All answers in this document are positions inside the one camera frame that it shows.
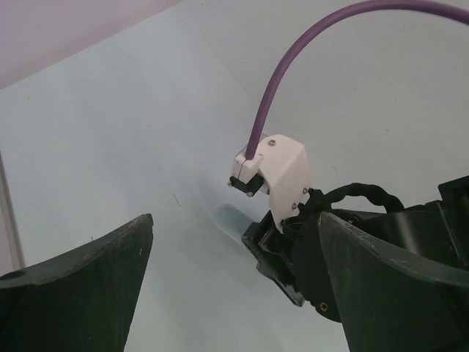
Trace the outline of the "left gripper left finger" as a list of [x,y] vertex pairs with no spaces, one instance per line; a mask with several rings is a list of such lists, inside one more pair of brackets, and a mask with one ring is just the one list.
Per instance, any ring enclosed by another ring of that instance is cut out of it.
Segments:
[[153,242],[144,214],[1,276],[2,351],[123,351]]

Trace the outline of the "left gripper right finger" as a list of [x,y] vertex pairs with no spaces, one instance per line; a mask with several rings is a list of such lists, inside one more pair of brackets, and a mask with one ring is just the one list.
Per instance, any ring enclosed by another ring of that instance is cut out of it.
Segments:
[[467,351],[468,272],[382,241],[330,213],[322,253],[350,351]]

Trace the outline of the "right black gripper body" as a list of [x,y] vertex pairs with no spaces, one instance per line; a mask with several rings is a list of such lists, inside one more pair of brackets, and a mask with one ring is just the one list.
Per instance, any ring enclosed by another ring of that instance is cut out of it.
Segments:
[[346,323],[384,314],[468,317],[468,179],[405,207],[379,186],[309,191],[299,214],[271,214],[242,237],[261,275],[295,305]]

